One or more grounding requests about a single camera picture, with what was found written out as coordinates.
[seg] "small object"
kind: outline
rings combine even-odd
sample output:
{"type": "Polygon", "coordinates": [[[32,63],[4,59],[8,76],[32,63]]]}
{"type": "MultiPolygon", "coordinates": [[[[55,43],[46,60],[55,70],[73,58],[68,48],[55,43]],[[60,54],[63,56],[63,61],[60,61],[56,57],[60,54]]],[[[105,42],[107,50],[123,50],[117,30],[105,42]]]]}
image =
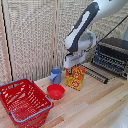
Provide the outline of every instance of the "small object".
{"type": "Polygon", "coordinates": [[[50,80],[52,84],[60,84],[61,82],[61,73],[62,71],[58,68],[54,68],[51,70],[50,80]]]}
{"type": "Polygon", "coordinates": [[[84,73],[84,67],[72,67],[70,70],[66,69],[65,84],[76,90],[81,90],[84,73]]]}
{"type": "Polygon", "coordinates": [[[63,97],[65,89],[58,84],[52,84],[47,87],[48,96],[51,99],[59,100],[63,97]]]}
{"type": "Polygon", "coordinates": [[[39,128],[53,107],[47,95],[29,79],[1,85],[0,100],[17,128],[39,128]]]}

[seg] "red bowl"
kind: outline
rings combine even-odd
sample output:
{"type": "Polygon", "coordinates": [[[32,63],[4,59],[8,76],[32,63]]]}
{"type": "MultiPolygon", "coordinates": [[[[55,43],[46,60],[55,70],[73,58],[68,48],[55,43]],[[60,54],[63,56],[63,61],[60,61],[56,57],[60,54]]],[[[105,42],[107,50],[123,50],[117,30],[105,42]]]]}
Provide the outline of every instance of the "red bowl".
{"type": "Polygon", "coordinates": [[[58,84],[52,84],[47,87],[48,96],[51,99],[59,100],[63,97],[65,89],[58,84]]]}

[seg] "blue cup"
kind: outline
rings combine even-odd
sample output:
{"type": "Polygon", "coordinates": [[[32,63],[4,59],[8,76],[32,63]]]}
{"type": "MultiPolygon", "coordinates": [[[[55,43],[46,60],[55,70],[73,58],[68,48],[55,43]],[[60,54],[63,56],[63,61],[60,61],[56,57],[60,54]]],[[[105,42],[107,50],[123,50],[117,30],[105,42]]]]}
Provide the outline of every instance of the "blue cup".
{"type": "Polygon", "coordinates": [[[50,80],[52,84],[60,84],[62,71],[58,68],[51,70],[50,80]]]}

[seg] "woven panel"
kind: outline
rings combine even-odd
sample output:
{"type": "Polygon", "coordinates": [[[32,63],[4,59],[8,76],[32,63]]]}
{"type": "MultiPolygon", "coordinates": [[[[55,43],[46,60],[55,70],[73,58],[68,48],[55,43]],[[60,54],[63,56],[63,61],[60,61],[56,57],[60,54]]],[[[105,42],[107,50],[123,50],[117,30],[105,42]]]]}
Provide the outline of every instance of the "woven panel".
{"type": "Polygon", "coordinates": [[[0,28],[0,85],[9,82],[2,38],[2,30],[0,28]]]}
{"type": "MultiPolygon", "coordinates": [[[[128,4],[118,13],[103,18],[93,24],[93,32],[97,35],[97,40],[102,39],[110,30],[112,30],[128,14],[128,4]]],[[[126,32],[128,18],[117,27],[107,38],[114,37],[123,39],[126,32]]]]}
{"type": "Polygon", "coordinates": [[[7,0],[16,79],[49,75],[54,0],[7,0]]]}
{"type": "Polygon", "coordinates": [[[57,42],[57,56],[56,67],[64,69],[63,61],[65,55],[68,53],[64,47],[66,36],[70,33],[73,25],[76,24],[82,12],[93,0],[61,0],[59,26],[58,26],[58,42],[57,42]]]}

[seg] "basket handle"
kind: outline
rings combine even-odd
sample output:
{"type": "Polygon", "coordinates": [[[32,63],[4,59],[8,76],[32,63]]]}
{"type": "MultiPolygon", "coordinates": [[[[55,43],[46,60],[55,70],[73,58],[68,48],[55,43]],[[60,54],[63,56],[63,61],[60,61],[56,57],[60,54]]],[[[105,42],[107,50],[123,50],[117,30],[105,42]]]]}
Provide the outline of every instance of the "basket handle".
{"type": "Polygon", "coordinates": [[[6,85],[9,85],[9,84],[12,84],[12,83],[14,83],[14,82],[18,82],[18,81],[21,81],[21,80],[24,80],[24,79],[29,80],[28,78],[23,78],[23,79],[19,79],[19,80],[16,80],[16,81],[12,81],[12,82],[7,83],[7,84],[0,85],[0,87],[6,86],[6,85]]]}
{"type": "Polygon", "coordinates": [[[51,105],[50,105],[49,107],[44,108],[43,110],[41,110],[41,111],[39,111],[39,112],[37,112],[37,113],[33,114],[32,116],[29,116],[29,117],[27,117],[26,119],[24,119],[24,120],[20,120],[20,121],[19,121],[19,120],[17,120],[17,119],[15,118],[15,116],[14,116],[13,112],[12,112],[12,111],[10,111],[10,113],[12,114],[13,119],[14,119],[17,123],[23,123],[23,122],[25,122],[25,121],[27,121],[27,120],[31,119],[32,117],[34,117],[34,116],[36,116],[36,115],[38,115],[38,114],[40,114],[40,113],[42,113],[42,112],[44,112],[44,111],[48,110],[49,108],[51,108],[51,107],[52,107],[52,105],[53,105],[52,101],[47,97],[47,95],[45,95],[45,97],[46,97],[46,98],[48,99],[48,101],[51,103],[51,105]]]}

